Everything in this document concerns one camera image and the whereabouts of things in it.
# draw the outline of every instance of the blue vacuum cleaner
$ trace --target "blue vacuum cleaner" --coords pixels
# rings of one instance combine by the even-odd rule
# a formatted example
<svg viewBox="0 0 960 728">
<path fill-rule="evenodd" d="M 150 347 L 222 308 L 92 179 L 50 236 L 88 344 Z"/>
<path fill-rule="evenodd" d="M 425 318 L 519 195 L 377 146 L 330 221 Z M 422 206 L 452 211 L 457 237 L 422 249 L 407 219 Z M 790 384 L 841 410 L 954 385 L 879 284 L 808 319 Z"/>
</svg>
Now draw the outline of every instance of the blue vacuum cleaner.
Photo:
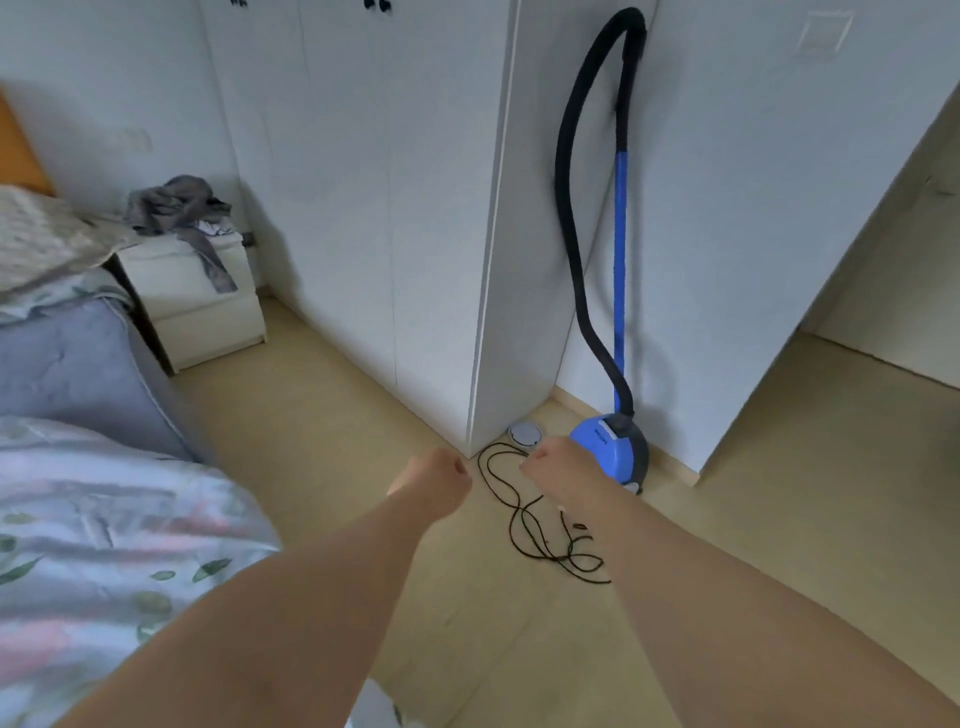
<svg viewBox="0 0 960 728">
<path fill-rule="evenodd" d="M 616 94 L 616 160 L 614 173 L 613 218 L 613 356 L 600 341 L 590 323 L 587 292 L 584 286 L 584 267 L 580 259 L 577 226 L 570 203 L 570 158 L 577 123 L 587 101 L 590 87 L 600 67 L 620 36 L 623 42 L 623 70 Z M 626 298 L 627 253 L 627 131 L 630 116 L 630 97 L 643 46 L 647 39 L 646 22 L 637 8 L 626 8 L 614 15 L 600 35 L 593 41 L 584 64 L 577 74 L 573 91 L 566 104 L 564 120 L 557 138 L 555 194 L 557 214 L 564 236 L 566 255 L 570 261 L 573 292 L 577 309 L 577 324 L 587 345 L 603 365 L 613 383 L 615 412 L 584 420 L 570 433 L 570 437 L 597 459 L 604 473 L 622 485 L 636 484 L 639 493 L 650 465 L 650 447 L 634 422 L 634 395 L 623 376 L 624 319 Z"/>
</svg>

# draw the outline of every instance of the light switch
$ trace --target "light switch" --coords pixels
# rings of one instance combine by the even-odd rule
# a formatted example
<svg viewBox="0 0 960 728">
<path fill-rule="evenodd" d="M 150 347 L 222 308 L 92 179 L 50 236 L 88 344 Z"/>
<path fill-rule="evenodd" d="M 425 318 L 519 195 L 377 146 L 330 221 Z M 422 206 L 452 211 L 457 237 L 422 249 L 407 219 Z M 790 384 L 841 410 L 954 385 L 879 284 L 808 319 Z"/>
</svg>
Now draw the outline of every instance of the light switch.
<svg viewBox="0 0 960 728">
<path fill-rule="evenodd" d="M 832 56 L 840 50 L 853 23 L 853 11 L 810 11 L 797 50 L 810 56 Z"/>
<path fill-rule="evenodd" d="M 115 155 L 145 155 L 154 150 L 154 141 L 140 127 L 107 129 L 101 132 L 101 145 Z"/>
</svg>

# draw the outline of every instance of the wooden headboard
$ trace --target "wooden headboard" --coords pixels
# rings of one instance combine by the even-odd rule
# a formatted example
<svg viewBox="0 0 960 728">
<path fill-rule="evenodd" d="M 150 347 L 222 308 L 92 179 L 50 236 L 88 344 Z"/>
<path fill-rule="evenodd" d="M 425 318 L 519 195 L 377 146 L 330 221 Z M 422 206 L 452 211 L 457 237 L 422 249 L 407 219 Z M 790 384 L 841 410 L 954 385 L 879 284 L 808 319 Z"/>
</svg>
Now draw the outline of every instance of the wooden headboard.
<svg viewBox="0 0 960 728">
<path fill-rule="evenodd" d="M 21 187 L 55 196 L 54 187 L 36 161 L 27 137 L 13 116 L 13 111 L 0 89 L 0 184 Z"/>
</svg>

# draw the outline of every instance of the wrist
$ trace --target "wrist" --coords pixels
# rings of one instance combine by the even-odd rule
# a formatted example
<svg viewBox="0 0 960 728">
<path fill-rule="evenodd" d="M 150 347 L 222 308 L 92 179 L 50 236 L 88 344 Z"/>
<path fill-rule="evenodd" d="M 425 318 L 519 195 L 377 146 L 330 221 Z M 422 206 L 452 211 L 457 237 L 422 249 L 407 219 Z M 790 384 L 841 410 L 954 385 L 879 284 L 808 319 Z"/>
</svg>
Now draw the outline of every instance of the wrist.
<svg viewBox="0 0 960 728">
<path fill-rule="evenodd" d="M 443 517 L 437 507 L 436 496 L 426 481 L 413 480 L 391 497 L 399 498 L 400 506 L 409 520 L 424 531 Z"/>
<path fill-rule="evenodd" d="M 619 483 L 606 475 L 568 484 L 555 496 L 557 501 L 577 519 L 589 522 L 591 513 L 602 507 L 610 498 L 627 494 Z"/>
</svg>

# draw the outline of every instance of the wardrobe door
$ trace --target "wardrobe door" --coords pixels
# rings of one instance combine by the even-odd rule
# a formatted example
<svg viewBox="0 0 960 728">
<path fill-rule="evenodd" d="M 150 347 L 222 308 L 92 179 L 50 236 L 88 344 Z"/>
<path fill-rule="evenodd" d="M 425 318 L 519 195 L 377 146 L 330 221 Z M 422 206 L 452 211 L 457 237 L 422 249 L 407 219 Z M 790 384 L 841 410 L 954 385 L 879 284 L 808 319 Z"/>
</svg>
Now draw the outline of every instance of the wardrobe door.
<svg viewBox="0 0 960 728">
<path fill-rule="evenodd" d="M 268 282 L 393 389 L 380 13 L 362 0 L 204 11 Z"/>
<path fill-rule="evenodd" d="M 509 0 L 384 16 L 399 397 L 463 448 L 492 215 Z"/>
</svg>

